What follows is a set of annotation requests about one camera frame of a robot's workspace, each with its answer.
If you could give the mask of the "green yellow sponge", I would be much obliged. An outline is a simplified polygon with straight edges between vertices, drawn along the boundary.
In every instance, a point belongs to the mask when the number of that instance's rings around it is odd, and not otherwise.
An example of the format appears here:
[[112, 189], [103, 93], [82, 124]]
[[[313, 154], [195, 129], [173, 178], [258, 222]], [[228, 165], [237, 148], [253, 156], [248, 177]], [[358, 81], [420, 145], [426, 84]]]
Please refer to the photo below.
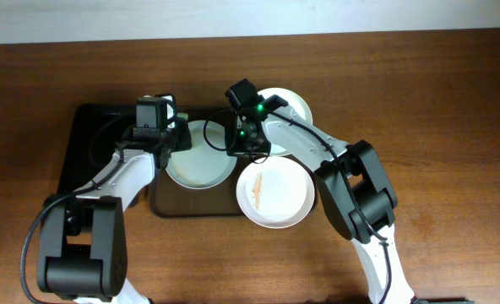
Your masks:
[[187, 122], [189, 115], [186, 112], [178, 112], [176, 116], [177, 121], [185, 121]]

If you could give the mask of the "white plate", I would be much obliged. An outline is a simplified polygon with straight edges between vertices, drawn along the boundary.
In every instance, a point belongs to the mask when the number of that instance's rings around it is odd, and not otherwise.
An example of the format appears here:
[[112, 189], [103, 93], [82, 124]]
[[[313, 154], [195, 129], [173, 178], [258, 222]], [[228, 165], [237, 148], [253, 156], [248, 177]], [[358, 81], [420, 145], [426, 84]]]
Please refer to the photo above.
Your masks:
[[177, 184], [201, 190], [222, 183], [235, 169], [236, 157], [211, 148], [204, 139], [205, 120], [188, 124], [192, 148], [173, 153], [166, 167], [168, 176]]
[[258, 92], [264, 99], [272, 95], [278, 95], [280, 98], [286, 100], [290, 106], [294, 108], [297, 115], [303, 118], [306, 122], [313, 124], [313, 114], [308, 104], [294, 91], [284, 88], [267, 88]]
[[285, 157], [248, 165], [236, 184], [236, 199], [244, 215], [270, 229], [285, 229], [304, 220], [315, 198], [310, 174]]

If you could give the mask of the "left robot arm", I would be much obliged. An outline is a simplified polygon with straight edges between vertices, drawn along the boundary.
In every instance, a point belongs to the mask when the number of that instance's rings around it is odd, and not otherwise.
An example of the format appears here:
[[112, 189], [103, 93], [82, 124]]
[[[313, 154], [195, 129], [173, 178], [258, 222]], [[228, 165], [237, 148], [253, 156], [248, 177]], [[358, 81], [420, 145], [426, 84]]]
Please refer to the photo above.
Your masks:
[[136, 127], [89, 182], [48, 197], [30, 227], [40, 232], [39, 289], [77, 303], [148, 303], [127, 277], [123, 213], [172, 153], [191, 146], [184, 118]]

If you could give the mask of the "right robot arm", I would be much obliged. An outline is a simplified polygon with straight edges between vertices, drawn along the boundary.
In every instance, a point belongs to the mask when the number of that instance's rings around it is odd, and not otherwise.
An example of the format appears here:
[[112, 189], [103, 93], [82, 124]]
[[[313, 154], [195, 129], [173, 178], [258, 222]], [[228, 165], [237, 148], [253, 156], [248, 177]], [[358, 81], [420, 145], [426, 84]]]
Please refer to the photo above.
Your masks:
[[398, 199], [376, 150], [366, 141], [348, 144], [303, 118], [278, 95], [226, 93], [235, 130], [231, 154], [265, 154], [279, 145], [313, 172], [329, 223], [354, 246], [373, 303], [413, 303], [396, 249]]

